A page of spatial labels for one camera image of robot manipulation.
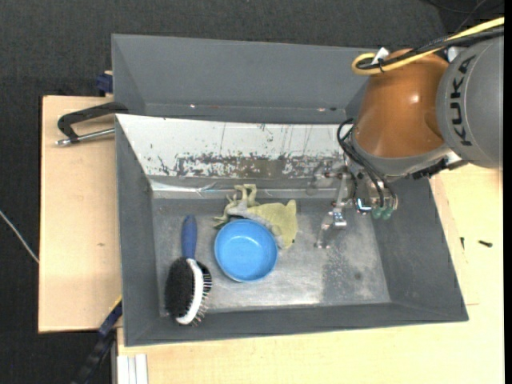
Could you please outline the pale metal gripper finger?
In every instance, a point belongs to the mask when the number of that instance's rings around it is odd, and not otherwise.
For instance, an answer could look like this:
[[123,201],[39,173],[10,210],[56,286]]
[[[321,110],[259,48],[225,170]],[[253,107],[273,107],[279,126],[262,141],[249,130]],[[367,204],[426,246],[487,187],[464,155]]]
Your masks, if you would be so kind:
[[341,171],[334,169],[316,170],[306,188],[308,194],[317,194],[324,190],[338,191],[341,184]]
[[331,210],[324,215],[315,241],[319,249],[331,248],[340,235],[346,229],[346,218],[341,210]]

